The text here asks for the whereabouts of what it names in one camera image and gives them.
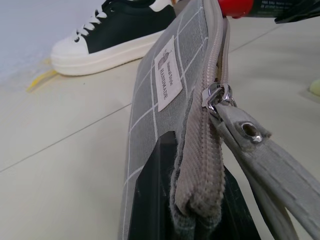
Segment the grid pattern fabric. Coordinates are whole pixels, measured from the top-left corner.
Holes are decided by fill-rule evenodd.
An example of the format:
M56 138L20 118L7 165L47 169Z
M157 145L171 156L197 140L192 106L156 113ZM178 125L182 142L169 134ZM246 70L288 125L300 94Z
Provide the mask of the grid pattern fabric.
M154 58L174 36L174 50L183 90L161 112L155 82ZM158 137L175 131L177 142L183 131L188 102L198 79L208 44L208 29L202 0L191 0L142 59L134 87L128 130L125 180L119 223L119 240L127 240L135 184Z

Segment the tile floor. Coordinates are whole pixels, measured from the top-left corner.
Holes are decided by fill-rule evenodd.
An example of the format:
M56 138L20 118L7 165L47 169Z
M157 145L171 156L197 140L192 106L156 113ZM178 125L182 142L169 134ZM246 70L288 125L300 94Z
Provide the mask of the tile floor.
M253 115L320 181L320 18L230 21L230 84ZM115 240L130 103L139 61L33 93L0 86L0 239ZM273 239L224 148L263 240ZM297 224L300 239L311 239Z

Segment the black object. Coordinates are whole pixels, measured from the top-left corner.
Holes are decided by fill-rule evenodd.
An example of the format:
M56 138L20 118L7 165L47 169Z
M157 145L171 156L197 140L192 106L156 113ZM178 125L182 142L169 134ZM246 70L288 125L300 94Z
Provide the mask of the black object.
M167 5L160 11L153 11L149 6L154 1L107 0L104 2L102 11L108 17L99 18L101 23L93 23L94 30L86 29L89 34L83 35L88 53L96 53L165 30L176 18L174 8Z
M128 240L176 240L169 208L170 178L177 143L174 132L162 135L136 184ZM239 185L225 168L222 219L211 240L260 240Z
M276 18L275 23L292 23L320 16L320 0L254 0L246 17Z

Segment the red cap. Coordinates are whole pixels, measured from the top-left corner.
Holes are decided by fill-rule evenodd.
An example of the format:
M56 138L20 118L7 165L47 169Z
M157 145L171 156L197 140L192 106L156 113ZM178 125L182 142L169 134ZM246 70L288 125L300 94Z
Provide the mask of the red cap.
M222 14L235 19L247 15L254 4L254 0L218 0Z

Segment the metal zipper slider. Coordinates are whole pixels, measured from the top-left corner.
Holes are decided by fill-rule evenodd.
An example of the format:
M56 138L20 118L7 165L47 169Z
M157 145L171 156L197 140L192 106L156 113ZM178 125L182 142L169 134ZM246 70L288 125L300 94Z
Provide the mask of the metal zipper slider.
M206 108L213 117L219 119L219 114L215 108L215 105L217 104L237 107L237 104L232 97L232 89L227 83L220 84L214 82L202 91L201 106Z

